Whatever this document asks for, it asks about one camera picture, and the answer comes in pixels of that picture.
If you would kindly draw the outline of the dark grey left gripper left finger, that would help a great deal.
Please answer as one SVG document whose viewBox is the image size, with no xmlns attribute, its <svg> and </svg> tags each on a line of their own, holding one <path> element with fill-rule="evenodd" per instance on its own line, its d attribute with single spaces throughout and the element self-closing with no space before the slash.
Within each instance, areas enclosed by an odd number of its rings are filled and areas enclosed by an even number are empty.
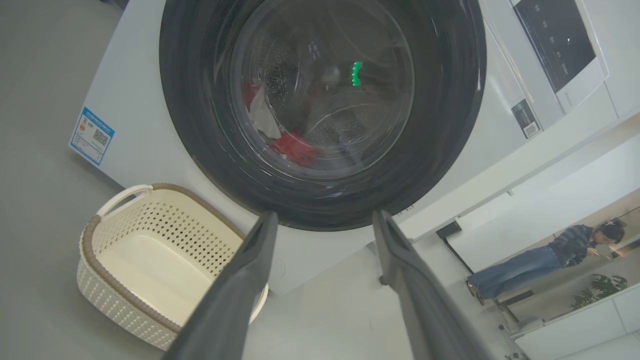
<svg viewBox="0 0 640 360">
<path fill-rule="evenodd" d="M 274 260 L 278 215 L 260 215 L 165 353 L 165 360 L 240 360 L 255 298 Z"/>
</svg>

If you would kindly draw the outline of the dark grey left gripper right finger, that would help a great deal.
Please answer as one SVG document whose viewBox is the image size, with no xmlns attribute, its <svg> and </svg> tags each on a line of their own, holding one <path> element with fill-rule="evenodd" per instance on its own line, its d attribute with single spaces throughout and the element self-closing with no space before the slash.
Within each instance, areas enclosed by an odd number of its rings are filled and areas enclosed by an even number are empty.
<svg viewBox="0 0 640 360">
<path fill-rule="evenodd" d="M 415 360 L 491 360 L 491 353 L 386 210 L 372 213 L 384 284 L 398 295 Z"/>
</svg>

